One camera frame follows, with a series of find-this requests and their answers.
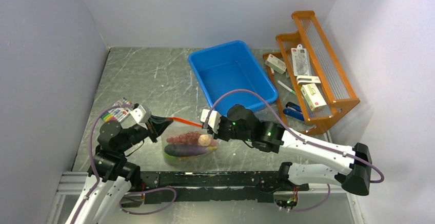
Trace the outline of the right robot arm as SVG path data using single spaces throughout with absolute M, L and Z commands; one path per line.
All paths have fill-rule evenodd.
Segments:
M 283 152 L 310 160 L 310 165 L 281 164 L 276 181 L 282 190 L 304 184 L 330 184 L 354 195 L 369 194 L 371 159 L 364 144 L 351 147 L 319 140 L 281 123 L 260 120 L 242 105 L 233 106 L 227 116 L 204 110 L 201 122 L 214 138 L 249 141 L 262 152 Z

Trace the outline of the clear zip bag red seal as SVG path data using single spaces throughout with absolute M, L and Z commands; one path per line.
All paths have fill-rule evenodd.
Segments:
M 162 156 L 166 164 L 180 170 L 199 169 L 218 150 L 218 142 L 202 125 L 178 117 L 161 135 Z

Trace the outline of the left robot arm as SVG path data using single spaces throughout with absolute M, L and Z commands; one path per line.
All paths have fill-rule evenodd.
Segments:
M 109 211 L 122 208 L 121 201 L 140 202 L 146 190 L 138 165 L 128 162 L 125 152 L 150 138 L 153 142 L 173 123 L 169 118 L 151 115 L 144 126 L 123 128 L 117 120 L 100 127 L 98 146 L 90 150 L 90 168 L 82 193 L 67 223 L 102 223 Z

